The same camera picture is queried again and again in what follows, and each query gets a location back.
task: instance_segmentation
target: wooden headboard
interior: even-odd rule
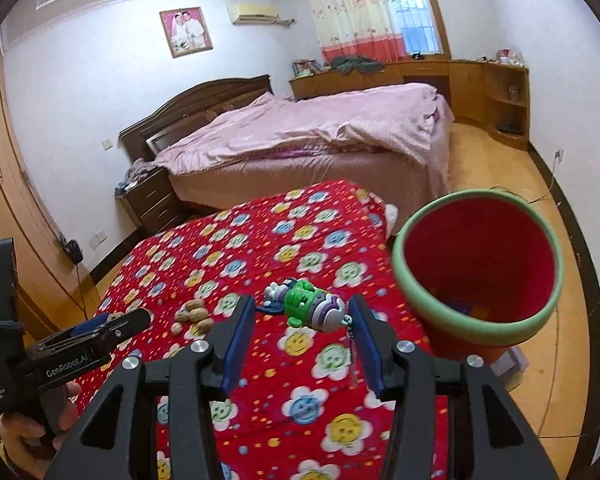
[[[131,160],[154,160],[146,143],[159,136],[174,144],[209,124],[219,114],[242,108],[271,92],[268,75],[250,79],[218,79],[195,85],[171,98],[153,114],[122,130],[118,136]]]

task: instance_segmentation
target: curtain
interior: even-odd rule
[[[322,54],[358,55],[379,61],[406,56],[391,0],[309,0]]]

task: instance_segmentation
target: red bucket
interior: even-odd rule
[[[418,211],[393,250],[397,283],[436,355],[489,363],[548,321],[562,288],[558,241],[517,196],[450,194]]]

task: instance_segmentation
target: silver bolt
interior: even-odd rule
[[[416,345],[413,342],[404,340],[398,341],[395,347],[398,349],[398,352],[402,352],[403,354],[410,354],[416,349]]]
[[[466,362],[471,368],[482,368],[484,365],[484,359],[479,355],[470,355],[466,359]]]
[[[138,368],[138,365],[140,364],[140,359],[138,359],[137,357],[125,357],[124,359],[122,359],[122,367],[125,370],[133,370],[134,368]]]
[[[198,339],[191,343],[190,348],[197,354],[202,354],[202,352],[206,352],[209,348],[209,343],[207,343],[204,339]]]

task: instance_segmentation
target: human hand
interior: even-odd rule
[[[66,385],[66,395],[68,398],[75,397],[81,391],[82,389],[78,383],[67,383]],[[78,411],[74,403],[67,399],[66,406],[58,420],[58,426],[63,432],[66,432],[77,421]],[[45,430],[40,424],[20,413],[6,413],[0,416],[0,436],[2,437],[2,443],[8,457],[20,469],[40,480],[44,477],[49,462],[35,458],[27,451],[22,439],[41,438],[44,434]],[[65,435],[66,433],[62,433],[53,440],[56,450],[62,446]]]

